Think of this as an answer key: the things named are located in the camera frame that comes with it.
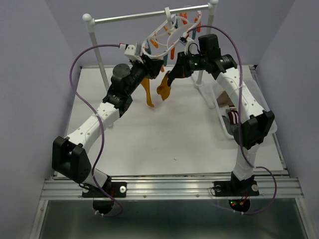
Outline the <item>yellow orange clothes peg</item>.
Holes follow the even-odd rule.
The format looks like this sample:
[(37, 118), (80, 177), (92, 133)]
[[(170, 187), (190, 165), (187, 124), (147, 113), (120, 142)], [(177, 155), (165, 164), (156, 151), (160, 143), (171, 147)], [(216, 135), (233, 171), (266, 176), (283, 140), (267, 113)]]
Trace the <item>yellow orange clothes peg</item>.
[(166, 54), (166, 55), (163, 56), (163, 65), (164, 65), (164, 66), (167, 65), (168, 56), (169, 56), (169, 54)]

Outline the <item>mustard brown striped sock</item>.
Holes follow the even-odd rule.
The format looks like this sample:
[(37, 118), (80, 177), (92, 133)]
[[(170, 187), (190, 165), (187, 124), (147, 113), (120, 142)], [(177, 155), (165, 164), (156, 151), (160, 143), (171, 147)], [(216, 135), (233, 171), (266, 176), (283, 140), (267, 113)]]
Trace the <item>mustard brown striped sock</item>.
[(150, 93), (150, 80), (149, 78), (144, 78), (141, 81), (141, 85), (143, 86), (146, 92), (146, 103), (149, 107), (154, 108), (154, 104), (152, 103), (151, 93)]

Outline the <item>white round clip hanger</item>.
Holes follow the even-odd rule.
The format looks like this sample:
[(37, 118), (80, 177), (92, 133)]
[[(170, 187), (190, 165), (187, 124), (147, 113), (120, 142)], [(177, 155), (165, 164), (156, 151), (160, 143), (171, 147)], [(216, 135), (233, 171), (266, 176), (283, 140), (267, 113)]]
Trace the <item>white round clip hanger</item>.
[[(164, 55), (169, 54), (168, 60), (173, 60), (176, 46), (179, 43), (182, 44), (179, 38), (184, 32), (200, 25), (202, 12), (198, 10), (194, 20), (190, 20), (186, 12), (172, 14), (169, 7), (166, 7), (164, 12), (166, 20), (142, 42), (142, 54), (149, 56), (151, 59), (160, 60), (163, 60)], [(188, 47), (193, 42), (194, 38), (189, 34), (185, 46)], [(147, 43), (151, 47), (151, 55), (146, 52)]]

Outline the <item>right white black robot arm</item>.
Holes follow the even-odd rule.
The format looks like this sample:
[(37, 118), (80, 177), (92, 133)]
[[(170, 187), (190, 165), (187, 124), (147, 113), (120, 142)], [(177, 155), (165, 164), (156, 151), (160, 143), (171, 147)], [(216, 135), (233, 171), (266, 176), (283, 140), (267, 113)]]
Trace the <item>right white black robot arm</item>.
[(187, 78), (195, 71), (204, 70), (223, 88), (238, 112), (238, 123), (233, 132), (238, 150), (230, 180), (214, 181), (213, 195), (258, 196), (258, 186), (254, 180), (255, 159), (275, 115), (255, 100), (243, 82), (242, 66), (231, 55), (221, 53), (217, 35), (201, 36), (198, 42), (197, 54), (189, 51), (177, 54), (176, 64), (168, 74), (167, 84), (170, 86), (175, 79)]

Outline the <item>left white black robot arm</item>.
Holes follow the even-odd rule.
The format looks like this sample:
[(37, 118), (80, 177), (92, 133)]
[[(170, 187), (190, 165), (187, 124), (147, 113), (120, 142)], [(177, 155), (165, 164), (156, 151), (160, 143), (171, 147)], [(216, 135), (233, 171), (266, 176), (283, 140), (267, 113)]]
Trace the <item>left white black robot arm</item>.
[(118, 64), (113, 68), (111, 85), (93, 114), (66, 137), (57, 137), (53, 142), (52, 168), (81, 184), (93, 186), (99, 196), (111, 190), (110, 177), (91, 163), (88, 152), (98, 138), (104, 139), (104, 131), (117, 121), (130, 107), (132, 93), (144, 79), (155, 79), (163, 66), (163, 60), (142, 56), (142, 61), (132, 66)]

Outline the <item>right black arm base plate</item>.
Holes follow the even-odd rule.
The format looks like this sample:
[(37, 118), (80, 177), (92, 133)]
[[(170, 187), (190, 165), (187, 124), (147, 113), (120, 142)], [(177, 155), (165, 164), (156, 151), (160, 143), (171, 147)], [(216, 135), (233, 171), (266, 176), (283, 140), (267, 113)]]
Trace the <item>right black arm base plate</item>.
[(242, 197), (259, 196), (259, 189), (256, 181), (252, 182), (232, 182), (232, 181), (215, 181), (214, 191), (216, 197)]

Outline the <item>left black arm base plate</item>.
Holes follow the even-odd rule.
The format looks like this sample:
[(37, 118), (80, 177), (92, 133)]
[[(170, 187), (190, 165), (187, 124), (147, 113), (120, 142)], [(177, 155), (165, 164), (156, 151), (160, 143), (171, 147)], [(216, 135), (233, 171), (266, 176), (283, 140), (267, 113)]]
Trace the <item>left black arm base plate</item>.
[[(102, 189), (113, 198), (125, 198), (127, 191), (126, 182), (106, 182)], [(97, 187), (84, 184), (82, 189), (83, 198), (106, 198), (107, 196)]]

